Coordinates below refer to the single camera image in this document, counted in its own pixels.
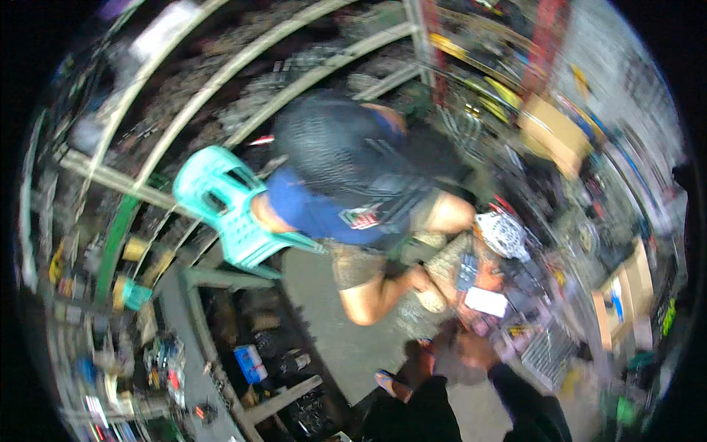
man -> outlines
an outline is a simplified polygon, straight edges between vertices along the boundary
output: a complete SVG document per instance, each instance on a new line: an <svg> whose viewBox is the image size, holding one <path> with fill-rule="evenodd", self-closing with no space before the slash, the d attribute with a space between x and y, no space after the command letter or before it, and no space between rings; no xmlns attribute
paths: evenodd
<svg viewBox="0 0 707 442"><path fill-rule="evenodd" d="M407 132L388 107L328 91L299 98L274 126L274 147L288 163L251 205L270 231L329 240L341 301L359 325L385 317L412 289L428 309L443 309L421 266L387 278L385 253L408 233L453 234L474 224L469 202L436 189L409 161ZM424 148L433 163L442 146Z"/></svg>
<svg viewBox="0 0 707 442"><path fill-rule="evenodd" d="M414 390L387 372L376 373L376 381L391 397L373 403L359 431L363 442L461 442L457 418L447 398L447 379L434 373L437 347L441 344L421 339L419 345L421 351L411 373L417 385ZM455 348L461 362L482 370L498 393L513 423L504 442L572 440L557 398L541 395L503 364L486 338L473 332L462 333L456 337Z"/></svg>

